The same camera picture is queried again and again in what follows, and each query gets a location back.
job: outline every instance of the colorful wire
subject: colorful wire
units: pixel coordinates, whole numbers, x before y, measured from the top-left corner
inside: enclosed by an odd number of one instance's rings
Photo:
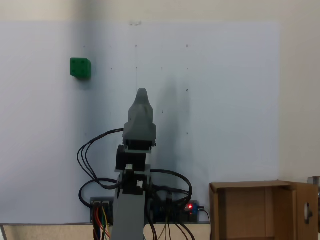
[[[110,231],[109,231],[109,224],[108,224],[108,220],[107,220],[107,215],[106,215],[106,212],[105,212],[104,207],[102,207],[102,211],[103,211],[104,219],[105,219],[105,222],[106,222],[106,228],[108,229],[108,233],[110,233]]]
[[[104,230],[104,228],[102,227],[102,224],[99,220],[99,215],[98,215],[98,212],[99,212],[99,208],[97,207],[96,211],[95,211],[95,220],[96,222],[98,223],[99,227],[102,229],[102,231]],[[105,231],[105,234],[108,236],[108,238],[110,238],[110,235],[109,235],[109,232]]]

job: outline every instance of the cardboard box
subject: cardboard box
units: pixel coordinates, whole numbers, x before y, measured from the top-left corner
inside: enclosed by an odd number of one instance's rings
[[[210,184],[209,191],[211,240],[318,239],[315,185],[279,180],[217,182]]]

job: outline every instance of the white backdrop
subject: white backdrop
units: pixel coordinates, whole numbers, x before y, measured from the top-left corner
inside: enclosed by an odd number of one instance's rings
[[[88,222],[76,153],[123,127],[138,88],[157,125],[152,168],[185,175],[200,204],[210,182],[278,178],[276,23],[1,22],[0,32],[0,224]],[[70,76],[72,57],[91,60],[91,81]],[[92,146],[99,177],[117,177],[121,142]],[[113,194],[92,185],[84,197]]]

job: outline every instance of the green cube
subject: green cube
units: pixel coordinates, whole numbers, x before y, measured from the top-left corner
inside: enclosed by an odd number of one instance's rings
[[[87,58],[70,58],[70,75],[77,79],[89,79],[91,77],[91,62]]]

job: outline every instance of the white wall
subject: white wall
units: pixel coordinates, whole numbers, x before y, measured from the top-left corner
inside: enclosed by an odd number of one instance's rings
[[[318,0],[108,0],[91,6],[87,0],[2,0],[0,20],[279,22],[280,178],[305,182],[320,175]]]

